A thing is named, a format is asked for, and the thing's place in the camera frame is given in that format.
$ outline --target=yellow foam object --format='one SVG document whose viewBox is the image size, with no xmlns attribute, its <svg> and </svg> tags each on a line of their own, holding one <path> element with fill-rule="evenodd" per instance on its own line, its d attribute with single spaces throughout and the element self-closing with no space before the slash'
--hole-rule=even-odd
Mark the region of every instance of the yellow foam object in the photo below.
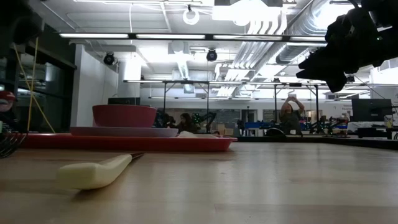
<svg viewBox="0 0 398 224">
<path fill-rule="evenodd" d="M 100 163 L 63 166 L 57 172 L 57 182 L 64 189 L 89 190 L 105 187 L 123 172 L 131 160 L 131 155 L 121 155 Z"/>
</svg>

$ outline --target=desk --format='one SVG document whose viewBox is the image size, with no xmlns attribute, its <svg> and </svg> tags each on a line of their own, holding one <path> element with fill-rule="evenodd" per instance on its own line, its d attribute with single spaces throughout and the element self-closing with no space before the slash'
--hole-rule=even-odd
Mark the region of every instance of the desk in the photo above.
<svg viewBox="0 0 398 224">
<path fill-rule="evenodd" d="M 56 188 L 60 166 L 115 155 L 21 149 L 1 160 L 0 223 L 398 223 L 395 151 L 237 142 L 222 154 L 146 154 L 103 189 Z"/>
<path fill-rule="evenodd" d="M 398 128 L 358 128 L 358 137 L 382 137 L 388 140 L 392 139 L 392 133 L 398 131 Z"/>
</svg>

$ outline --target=black cable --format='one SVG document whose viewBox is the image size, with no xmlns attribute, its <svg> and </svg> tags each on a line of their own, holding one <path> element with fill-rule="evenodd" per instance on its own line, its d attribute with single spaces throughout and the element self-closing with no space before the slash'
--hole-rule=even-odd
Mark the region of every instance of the black cable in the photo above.
<svg viewBox="0 0 398 224">
<path fill-rule="evenodd" d="M 356 9 L 359 8 L 358 3 L 355 0 L 348 0 Z"/>
</svg>

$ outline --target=woman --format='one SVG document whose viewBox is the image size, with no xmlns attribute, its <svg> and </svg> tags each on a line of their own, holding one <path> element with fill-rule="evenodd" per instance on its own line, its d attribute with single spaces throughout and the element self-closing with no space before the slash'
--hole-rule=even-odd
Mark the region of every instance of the woman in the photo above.
<svg viewBox="0 0 398 224">
<path fill-rule="evenodd" d="M 293 110 L 292 105 L 290 105 L 290 101 L 296 103 L 299 107 L 298 110 Z M 304 105 L 299 102 L 294 96 L 290 96 L 286 99 L 285 103 L 282 105 L 280 109 L 280 122 L 282 125 L 282 130 L 285 134 L 291 134 L 291 130 L 295 130 L 296 134 L 301 134 L 300 127 L 300 117 L 304 112 Z"/>
<path fill-rule="evenodd" d="M 192 122 L 191 116 L 188 113 L 183 113 L 180 116 L 181 122 L 177 125 L 178 133 L 182 131 L 188 131 L 190 133 L 196 134 L 198 132 L 197 126 Z"/>
</svg>

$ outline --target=pink plate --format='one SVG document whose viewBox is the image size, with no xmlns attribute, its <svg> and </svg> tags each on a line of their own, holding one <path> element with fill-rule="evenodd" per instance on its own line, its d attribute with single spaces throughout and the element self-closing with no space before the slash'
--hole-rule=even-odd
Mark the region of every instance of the pink plate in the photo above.
<svg viewBox="0 0 398 224">
<path fill-rule="evenodd" d="M 71 127 L 72 136 L 110 136 L 110 137 L 175 137 L 175 128 L 109 128 L 109 127 Z"/>
</svg>

